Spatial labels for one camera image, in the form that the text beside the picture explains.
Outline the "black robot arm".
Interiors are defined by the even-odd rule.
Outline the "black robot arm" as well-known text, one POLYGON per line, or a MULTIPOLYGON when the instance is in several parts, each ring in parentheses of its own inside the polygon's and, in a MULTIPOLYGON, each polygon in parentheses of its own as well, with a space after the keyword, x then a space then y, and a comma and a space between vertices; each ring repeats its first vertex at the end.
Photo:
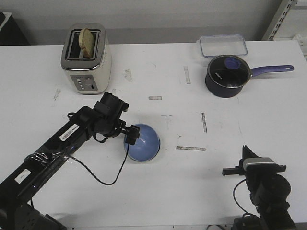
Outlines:
POLYGON ((134 145, 140 128, 120 119, 129 105, 105 92, 93 108, 82 107, 68 113, 69 121, 0 184, 0 228, 2 230, 64 230, 66 227, 50 215, 43 215, 28 202, 72 158, 73 153, 97 134, 108 138, 123 133, 125 142, 134 145))
POLYGON ((259 157, 248 146, 242 147, 242 159, 234 168, 224 168, 222 175, 244 176, 250 192, 250 200, 259 216, 246 210, 235 218, 233 230, 296 230, 297 227, 288 213, 286 201, 291 192, 289 182, 281 176, 285 165, 275 163, 271 158, 259 157))

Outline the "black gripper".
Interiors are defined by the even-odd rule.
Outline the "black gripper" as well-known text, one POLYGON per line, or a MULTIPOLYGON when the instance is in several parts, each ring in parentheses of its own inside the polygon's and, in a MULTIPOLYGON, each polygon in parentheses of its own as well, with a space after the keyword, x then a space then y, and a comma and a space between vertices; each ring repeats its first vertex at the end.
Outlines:
POLYGON ((129 145, 134 145, 136 140, 140 136, 140 128, 135 125, 130 127, 125 126, 126 122, 120 118, 115 118, 115 120, 106 120, 99 118, 94 121, 93 124, 93 138, 99 143, 105 143, 108 138, 117 137, 119 134, 126 134, 124 138, 124 143, 129 145), (103 140, 97 139, 97 134, 103 135, 105 138, 103 140))
POLYGON ((222 176, 240 175, 245 176, 248 173, 282 173, 286 170, 286 165, 278 164, 261 164, 260 157, 256 155, 247 145, 242 148, 242 166, 235 166, 233 168, 223 168, 222 176))

